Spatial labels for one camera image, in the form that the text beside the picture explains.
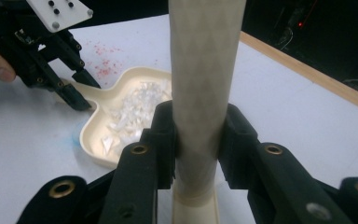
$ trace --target textured cylinder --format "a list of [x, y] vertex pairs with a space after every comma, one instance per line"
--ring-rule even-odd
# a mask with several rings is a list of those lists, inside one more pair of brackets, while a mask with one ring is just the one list
[[212, 196], [217, 150], [245, 0], [170, 0], [174, 189], [182, 203]]

